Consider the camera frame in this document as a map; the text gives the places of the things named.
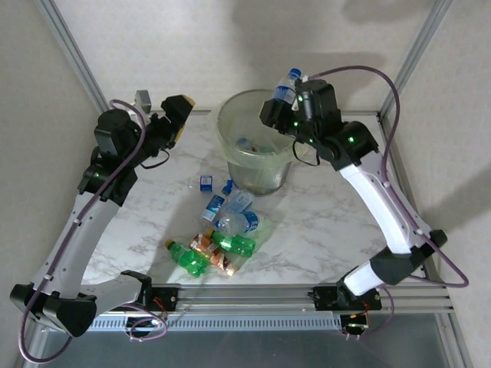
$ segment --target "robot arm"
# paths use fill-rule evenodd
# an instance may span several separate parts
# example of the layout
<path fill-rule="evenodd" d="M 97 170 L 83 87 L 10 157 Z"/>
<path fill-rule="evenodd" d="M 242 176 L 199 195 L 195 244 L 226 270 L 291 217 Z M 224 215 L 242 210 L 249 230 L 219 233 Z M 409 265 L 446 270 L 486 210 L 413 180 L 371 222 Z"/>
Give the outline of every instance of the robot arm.
<path fill-rule="evenodd" d="M 142 93 L 137 94 L 137 100 L 148 100 L 141 97 Z M 105 311 L 133 301 L 148 305 L 152 285 L 151 279 L 146 275 L 124 271 L 117 278 L 103 284 L 81 285 L 81 281 L 102 233 L 137 181 L 134 169 L 150 156 L 157 156 L 159 151 L 175 146 L 193 105 L 194 102 L 185 96 L 168 97 L 162 102 L 161 107 L 166 116 L 158 117 L 156 113 L 152 115 L 146 126 L 141 148 L 110 182 L 89 211 L 81 216 L 81 211 L 92 200 L 94 193 L 102 188 L 110 175 L 135 150 L 142 133 L 138 124 L 124 110 L 113 109 L 101 114 L 94 131 L 97 147 L 78 186 L 79 194 L 67 224 L 33 281 L 30 284 L 16 284 L 11 292 L 12 302 L 21 311 L 25 311 L 35 291 L 44 281 L 45 286 L 30 310 L 31 319 L 62 330 L 72 337 L 79 337 L 89 328 L 94 318 Z M 55 270 L 49 273 L 62 242 L 74 223 L 77 223 L 77 228 L 71 236 L 70 244 Z"/>
<path fill-rule="evenodd" d="M 375 288 L 398 284 L 433 254 L 421 235 L 438 247 L 447 237 L 441 230 L 432 231 L 391 177 L 384 181 L 382 154 L 377 142 L 364 124 L 341 120 L 330 84 L 324 80 L 298 80 L 295 89 L 293 106 L 283 100 L 266 101 L 261 121 L 282 134 L 293 136 L 295 142 L 309 144 L 320 158 L 329 161 L 363 199 L 387 240 L 385 249 L 338 282 L 337 300 L 333 304 L 349 310 L 357 299 L 373 295 Z M 396 192 L 418 228 L 410 225 L 389 188 Z"/>

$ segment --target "bottle label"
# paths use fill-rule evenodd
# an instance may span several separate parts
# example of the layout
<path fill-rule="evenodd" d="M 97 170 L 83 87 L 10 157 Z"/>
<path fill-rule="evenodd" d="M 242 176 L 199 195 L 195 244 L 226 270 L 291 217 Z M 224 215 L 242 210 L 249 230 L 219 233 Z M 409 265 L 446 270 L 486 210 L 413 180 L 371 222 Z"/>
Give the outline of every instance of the bottle label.
<path fill-rule="evenodd" d="M 213 190 L 213 177 L 211 175 L 201 175 L 199 178 L 199 190 L 201 192 L 211 192 Z"/>
<path fill-rule="evenodd" d="M 278 100 L 284 100 L 289 104 L 293 104 L 295 99 L 295 91 L 287 86 L 277 86 L 273 98 Z"/>
<path fill-rule="evenodd" d="M 213 221 L 218 211 L 222 208 L 225 199 L 219 195 L 214 195 L 211 201 L 209 201 L 207 207 L 203 211 L 201 217 L 210 222 Z"/>
<path fill-rule="evenodd" d="M 259 218 L 254 212 L 243 212 L 242 213 L 247 219 L 247 228 L 244 232 L 251 232 L 255 230 L 259 225 Z"/>
<path fill-rule="evenodd" d="M 244 211 L 247 207 L 249 207 L 251 204 L 252 201 L 249 195 L 246 195 L 244 193 L 238 193 L 229 202 L 226 211 L 233 212 L 233 213 L 240 213 Z"/>
<path fill-rule="evenodd" d="M 230 266 L 230 260 L 223 254 L 218 245 L 212 243 L 211 239 L 204 234 L 195 236 L 189 247 L 221 270 L 227 271 Z"/>

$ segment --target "clear plastic bin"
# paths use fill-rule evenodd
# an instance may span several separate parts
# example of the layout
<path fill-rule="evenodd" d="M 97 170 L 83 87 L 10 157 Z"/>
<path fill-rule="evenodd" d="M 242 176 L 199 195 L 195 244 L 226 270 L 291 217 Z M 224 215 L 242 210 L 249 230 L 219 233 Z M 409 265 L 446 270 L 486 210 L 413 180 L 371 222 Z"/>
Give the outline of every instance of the clear plastic bin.
<path fill-rule="evenodd" d="M 259 112 L 272 90 L 247 90 L 225 101 L 216 120 L 217 136 L 222 156 L 229 164 L 230 177 L 239 188 L 246 188 L 263 196 L 278 190 L 286 180 L 294 159 L 293 138 L 262 124 Z M 237 140 L 246 138 L 254 150 L 237 146 Z M 303 156 L 308 146 L 298 144 L 297 154 Z"/>

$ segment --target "green soda bottle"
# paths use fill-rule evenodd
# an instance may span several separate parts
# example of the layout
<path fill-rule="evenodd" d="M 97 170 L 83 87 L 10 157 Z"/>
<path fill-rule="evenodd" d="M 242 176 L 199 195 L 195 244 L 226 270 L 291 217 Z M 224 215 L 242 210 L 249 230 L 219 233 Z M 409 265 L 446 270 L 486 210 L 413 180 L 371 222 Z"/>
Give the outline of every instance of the green soda bottle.
<path fill-rule="evenodd" d="M 255 248 L 255 241 L 244 238 L 240 235 L 224 235 L 214 230 L 209 230 L 206 234 L 221 249 L 236 253 L 242 257 L 251 258 Z"/>
<path fill-rule="evenodd" d="M 173 240 L 166 241 L 172 259 L 182 268 L 186 269 L 191 276 L 198 278 L 206 269 L 208 261 L 200 257 L 194 250 L 183 243 Z"/>

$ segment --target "marble table surface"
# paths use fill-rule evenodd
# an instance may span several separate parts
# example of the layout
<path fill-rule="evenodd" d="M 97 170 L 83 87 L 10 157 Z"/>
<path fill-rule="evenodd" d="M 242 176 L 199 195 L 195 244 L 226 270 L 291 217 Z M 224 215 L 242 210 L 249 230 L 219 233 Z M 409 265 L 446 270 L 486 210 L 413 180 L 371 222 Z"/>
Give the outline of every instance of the marble table surface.
<path fill-rule="evenodd" d="M 344 118 L 365 123 L 384 146 L 375 116 Z M 213 266 L 201 278 L 189 276 L 163 243 L 168 238 L 189 242 L 203 230 L 199 217 L 210 196 L 199 191 L 199 176 L 228 178 L 214 134 L 206 115 L 193 115 L 165 165 L 137 170 L 139 179 L 102 235 L 84 283 L 97 284 L 127 269 L 148 274 L 156 284 L 336 282 L 384 247 L 370 212 L 329 163 L 294 162 L 284 186 L 253 204 L 266 217 L 251 234 L 258 241 L 255 254 L 247 260 L 233 257 L 239 270 L 232 277 Z"/>

